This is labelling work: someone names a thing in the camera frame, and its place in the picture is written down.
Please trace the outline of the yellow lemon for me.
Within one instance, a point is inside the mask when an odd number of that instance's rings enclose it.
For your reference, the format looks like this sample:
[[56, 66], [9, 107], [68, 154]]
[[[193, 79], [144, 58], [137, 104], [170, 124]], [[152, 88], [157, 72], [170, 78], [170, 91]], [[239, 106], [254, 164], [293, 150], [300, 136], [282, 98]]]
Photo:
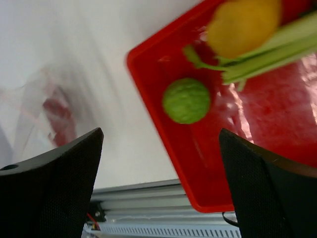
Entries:
[[207, 44], [218, 56], [234, 59], [267, 41], [281, 17], [279, 0], [227, 0], [206, 27]]

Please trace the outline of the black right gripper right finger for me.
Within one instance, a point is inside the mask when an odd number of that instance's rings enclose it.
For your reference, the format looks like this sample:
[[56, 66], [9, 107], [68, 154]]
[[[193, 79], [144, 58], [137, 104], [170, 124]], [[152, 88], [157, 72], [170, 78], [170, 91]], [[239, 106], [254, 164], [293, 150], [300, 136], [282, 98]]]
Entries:
[[314, 238], [317, 170], [233, 132], [219, 134], [221, 158], [236, 222], [244, 238]]

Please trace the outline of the green celery stalk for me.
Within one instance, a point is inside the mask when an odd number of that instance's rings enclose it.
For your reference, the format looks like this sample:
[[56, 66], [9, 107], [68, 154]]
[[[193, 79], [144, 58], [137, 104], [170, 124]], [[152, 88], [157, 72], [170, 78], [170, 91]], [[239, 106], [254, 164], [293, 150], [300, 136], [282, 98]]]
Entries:
[[220, 71], [223, 85], [239, 83], [238, 88], [242, 90], [248, 79], [317, 51], [317, 12], [312, 11], [284, 25], [261, 47], [235, 59], [216, 56], [217, 66], [203, 62], [191, 45], [182, 51], [195, 68]]

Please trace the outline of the clear zip top bag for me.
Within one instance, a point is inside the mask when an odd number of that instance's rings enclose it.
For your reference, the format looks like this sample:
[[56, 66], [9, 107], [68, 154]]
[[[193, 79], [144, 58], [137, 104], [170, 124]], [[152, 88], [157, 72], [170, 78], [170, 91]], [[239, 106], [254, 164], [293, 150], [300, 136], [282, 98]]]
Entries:
[[78, 76], [69, 65], [49, 64], [14, 89], [0, 89], [0, 165], [2, 167], [42, 154], [56, 146], [49, 139], [53, 130], [44, 113], [43, 102], [55, 87], [71, 98]]

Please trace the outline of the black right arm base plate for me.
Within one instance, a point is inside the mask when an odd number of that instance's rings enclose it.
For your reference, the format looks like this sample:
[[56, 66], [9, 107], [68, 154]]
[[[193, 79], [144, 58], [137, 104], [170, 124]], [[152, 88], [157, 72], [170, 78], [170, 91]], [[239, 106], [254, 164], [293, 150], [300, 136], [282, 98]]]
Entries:
[[96, 222], [106, 222], [105, 210], [102, 208], [100, 201], [91, 201], [89, 203], [88, 214]]

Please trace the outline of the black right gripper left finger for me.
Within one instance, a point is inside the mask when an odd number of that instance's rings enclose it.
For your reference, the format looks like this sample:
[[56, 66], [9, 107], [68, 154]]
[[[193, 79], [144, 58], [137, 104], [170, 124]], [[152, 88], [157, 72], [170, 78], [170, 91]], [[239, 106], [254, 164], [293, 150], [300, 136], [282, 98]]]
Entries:
[[100, 163], [104, 134], [74, 141], [0, 171], [3, 238], [79, 238]]

